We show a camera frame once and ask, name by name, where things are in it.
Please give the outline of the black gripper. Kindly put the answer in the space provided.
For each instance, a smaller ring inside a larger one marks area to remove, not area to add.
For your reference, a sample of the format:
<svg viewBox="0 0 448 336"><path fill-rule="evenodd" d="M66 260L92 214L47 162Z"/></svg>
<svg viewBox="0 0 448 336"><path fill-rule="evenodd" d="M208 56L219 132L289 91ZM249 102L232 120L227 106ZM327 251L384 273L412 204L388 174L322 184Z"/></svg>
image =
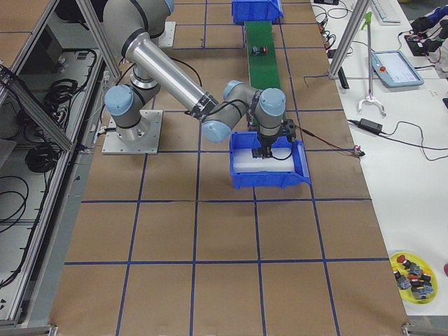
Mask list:
<svg viewBox="0 0 448 336"><path fill-rule="evenodd" d="M263 151L265 152L266 158L272 158L272 144L277 140L279 137L278 134L274 135L265 135L262 133L258 133L258 140L260 142L261 148L253 148L252 149L252 156L253 158L263 158Z"/></svg>

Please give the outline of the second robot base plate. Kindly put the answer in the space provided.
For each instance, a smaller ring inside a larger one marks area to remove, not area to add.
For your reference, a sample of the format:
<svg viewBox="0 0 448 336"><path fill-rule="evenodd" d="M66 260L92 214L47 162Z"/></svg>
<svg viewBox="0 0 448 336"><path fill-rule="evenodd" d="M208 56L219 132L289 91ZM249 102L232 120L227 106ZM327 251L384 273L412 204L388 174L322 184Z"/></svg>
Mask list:
<svg viewBox="0 0 448 336"><path fill-rule="evenodd" d="M164 32L158 37L157 45L159 48L168 49L174 47L174 39L176 32L176 22L165 22Z"/></svg>

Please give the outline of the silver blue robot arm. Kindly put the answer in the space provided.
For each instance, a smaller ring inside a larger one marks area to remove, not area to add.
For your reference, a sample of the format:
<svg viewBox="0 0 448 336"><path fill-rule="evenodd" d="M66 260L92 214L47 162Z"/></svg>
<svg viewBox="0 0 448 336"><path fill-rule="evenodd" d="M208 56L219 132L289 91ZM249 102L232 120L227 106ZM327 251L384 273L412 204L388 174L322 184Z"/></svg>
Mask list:
<svg viewBox="0 0 448 336"><path fill-rule="evenodd" d="M135 64L139 82L155 81L199 120L202 133L212 142L222 142L243 118L256 120L260 148L255 157L270 158L272 145L281 135L286 96L278 88L255 89L231 80L223 102L189 77L155 43L174 12L173 1L107 1L103 23L114 51Z"/></svg>

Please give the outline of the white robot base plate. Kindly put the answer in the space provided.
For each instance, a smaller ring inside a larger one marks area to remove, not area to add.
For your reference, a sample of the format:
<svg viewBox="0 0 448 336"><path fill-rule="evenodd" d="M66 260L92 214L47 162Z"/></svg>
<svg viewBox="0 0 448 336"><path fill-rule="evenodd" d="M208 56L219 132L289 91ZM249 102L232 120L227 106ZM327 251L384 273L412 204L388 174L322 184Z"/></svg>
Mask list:
<svg viewBox="0 0 448 336"><path fill-rule="evenodd" d="M105 155L139 155L158 153L163 110L140 110L141 119L129 129L120 128L111 117L108 127L115 131L105 135L102 153Z"/></svg>

